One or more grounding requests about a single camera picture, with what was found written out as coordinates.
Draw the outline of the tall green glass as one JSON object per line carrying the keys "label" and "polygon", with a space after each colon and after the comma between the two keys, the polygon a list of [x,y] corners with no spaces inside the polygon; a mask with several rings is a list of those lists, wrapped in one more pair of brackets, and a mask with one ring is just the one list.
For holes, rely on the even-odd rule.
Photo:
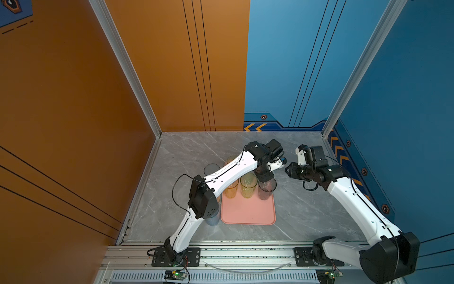
{"label": "tall green glass", "polygon": [[254,172],[249,172],[240,178],[241,195],[244,198],[251,198],[258,184],[258,179]]}

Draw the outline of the smoky grey glass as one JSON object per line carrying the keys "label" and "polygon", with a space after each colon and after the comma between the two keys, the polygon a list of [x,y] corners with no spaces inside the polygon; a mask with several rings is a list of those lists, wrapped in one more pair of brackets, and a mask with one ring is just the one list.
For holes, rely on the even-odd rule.
{"label": "smoky grey glass", "polygon": [[261,200],[268,200],[272,195],[275,189],[277,188],[277,182],[273,178],[267,182],[258,183],[258,197]]}

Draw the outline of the tall yellow glass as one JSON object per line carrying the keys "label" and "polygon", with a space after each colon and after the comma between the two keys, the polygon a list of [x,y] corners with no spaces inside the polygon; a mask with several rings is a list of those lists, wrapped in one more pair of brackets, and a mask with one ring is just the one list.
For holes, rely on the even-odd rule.
{"label": "tall yellow glass", "polygon": [[239,180],[236,180],[232,184],[230,184],[223,192],[224,196],[229,199],[233,199],[236,196],[238,190]]}

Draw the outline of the blue short glass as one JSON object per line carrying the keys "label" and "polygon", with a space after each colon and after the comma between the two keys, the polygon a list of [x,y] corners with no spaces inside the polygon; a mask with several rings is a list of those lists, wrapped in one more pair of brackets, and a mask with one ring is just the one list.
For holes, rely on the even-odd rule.
{"label": "blue short glass", "polygon": [[204,172],[204,175],[205,175],[205,176],[208,176],[208,175],[211,175],[211,174],[213,174],[213,173],[219,171],[220,168],[221,168],[221,167],[220,167],[218,164],[216,164],[216,163],[210,163],[210,164],[208,164],[208,165],[205,166],[203,172]]}

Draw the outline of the tall blue glass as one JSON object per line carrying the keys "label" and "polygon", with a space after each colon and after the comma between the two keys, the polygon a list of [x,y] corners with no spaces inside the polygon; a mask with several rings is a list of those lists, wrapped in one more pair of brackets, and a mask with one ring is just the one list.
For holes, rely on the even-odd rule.
{"label": "tall blue glass", "polygon": [[205,222],[209,225],[209,226],[217,226],[219,221],[221,219],[221,213],[218,212],[216,215],[214,215],[213,217],[211,218],[207,218],[205,220]]}

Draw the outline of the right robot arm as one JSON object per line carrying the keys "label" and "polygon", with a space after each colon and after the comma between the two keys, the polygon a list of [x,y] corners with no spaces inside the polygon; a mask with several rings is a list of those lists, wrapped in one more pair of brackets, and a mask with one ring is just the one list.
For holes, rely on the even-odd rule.
{"label": "right robot arm", "polygon": [[340,164],[330,165],[323,147],[300,145],[297,161],[286,169],[292,179],[315,182],[348,212],[367,240],[351,244],[334,236],[313,242],[313,261],[325,265],[339,260],[362,269],[375,284],[385,284],[416,270],[420,241],[411,232],[403,233],[355,186],[350,173]]}

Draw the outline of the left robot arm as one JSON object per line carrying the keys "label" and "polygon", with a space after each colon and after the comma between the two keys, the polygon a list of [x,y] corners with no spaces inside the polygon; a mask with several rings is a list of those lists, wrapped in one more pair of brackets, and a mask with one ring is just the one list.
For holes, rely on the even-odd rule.
{"label": "left robot arm", "polygon": [[229,185],[243,175],[253,172],[260,182],[274,177],[274,171],[287,163],[282,145],[275,139],[266,144],[250,142],[230,163],[217,172],[192,178],[188,207],[176,231],[164,241],[164,252],[172,263],[183,258],[190,240],[202,221],[213,217],[219,211],[217,198]]}

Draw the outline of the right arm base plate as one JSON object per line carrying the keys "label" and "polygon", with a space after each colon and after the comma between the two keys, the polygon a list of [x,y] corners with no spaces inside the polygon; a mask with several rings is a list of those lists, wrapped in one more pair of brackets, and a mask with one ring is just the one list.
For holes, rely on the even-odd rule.
{"label": "right arm base plate", "polygon": [[293,249],[294,258],[297,267],[310,267],[310,266],[320,266],[320,267],[328,267],[328,266],[345,266],[345,263],[339,260],[315,260],[315,257],[312,253],[312,248],[309,247],[295,247]]}

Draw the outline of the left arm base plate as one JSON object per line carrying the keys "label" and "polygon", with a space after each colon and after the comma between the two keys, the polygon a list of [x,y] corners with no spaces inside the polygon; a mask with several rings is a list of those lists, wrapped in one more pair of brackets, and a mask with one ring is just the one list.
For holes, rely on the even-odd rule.
{"label": "left arm base plate", "polygon": [[151,257],[152,267],[198,267],[201,260],[201,249],[189,247],[181,253],[168,253],[164,247],[157,247],[153,250]]}

